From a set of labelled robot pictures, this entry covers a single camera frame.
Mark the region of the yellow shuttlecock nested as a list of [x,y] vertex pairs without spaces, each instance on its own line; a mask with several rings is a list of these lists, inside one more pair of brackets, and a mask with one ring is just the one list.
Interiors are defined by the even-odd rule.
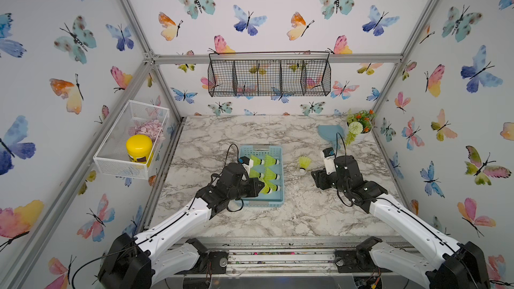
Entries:
[[310,157],[301,156],[298,158],[298,172],[301,174],[305,174],[308,171],[312,163],[312,159]]
[[271,188],[267,185],[265,185],[261,191],[260,191],[260,194],[269,194],[271,192]]

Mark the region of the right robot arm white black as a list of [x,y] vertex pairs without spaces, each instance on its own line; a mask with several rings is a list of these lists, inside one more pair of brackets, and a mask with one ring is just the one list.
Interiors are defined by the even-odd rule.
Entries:
[[352,259],[338,256],[337,262],[361,271],[386,269],[423,288],[490,288],[477,245],[462,244],[408,211],[381,185],[365,180],[351,155],[336,156],[327,148],[321,158],[325,167],[311,173],[317,188],[335,189],[340,199],[380,219],[418,251],[412,254],[371,236],[357,245]]

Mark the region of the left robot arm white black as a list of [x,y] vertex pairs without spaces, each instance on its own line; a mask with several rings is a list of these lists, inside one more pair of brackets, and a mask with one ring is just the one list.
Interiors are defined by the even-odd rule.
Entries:
[[151,288],[165,278],[191,270],[206,247],[196,239],[173,245],[189,231],[228,208],[233,200],[258,197],[264,182],[240,163],[226,165],[192,200],[164,222],[137,235],[120,235],[105,256],[97,276],[104,288]]

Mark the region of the light blue plastic storage basket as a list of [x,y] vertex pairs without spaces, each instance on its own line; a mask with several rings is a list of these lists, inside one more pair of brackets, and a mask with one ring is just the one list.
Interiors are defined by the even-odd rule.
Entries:
[[[259,194],[256,198],[244,198],[243,203],[245,207],[281,207],[285,202],[282,147],[269,144],[243,145],[240,148],[239,155],[240,157],[250,157],[251,155],[255,155],[261,159],[264,159],[265,155],[270,155],[275,159],[280,160],[281,163],[279,165],[273,165],[269,168],[279,174],[281,178],[269,182],[279,185],[281,190],[278,192],[271,192],[269,194]],[[264,165],[259,165],[252,167],[252,169],[264,174],[266,167]]]

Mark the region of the yellow shuttlecock bottom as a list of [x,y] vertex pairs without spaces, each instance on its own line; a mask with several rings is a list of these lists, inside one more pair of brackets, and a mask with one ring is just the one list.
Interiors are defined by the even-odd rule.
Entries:
[[270,155],[265,155],[264,157],[264,166],[265,167],[271,167],[273,165],[279,165],[281,162],[279,159],[275,159],[274,157]]

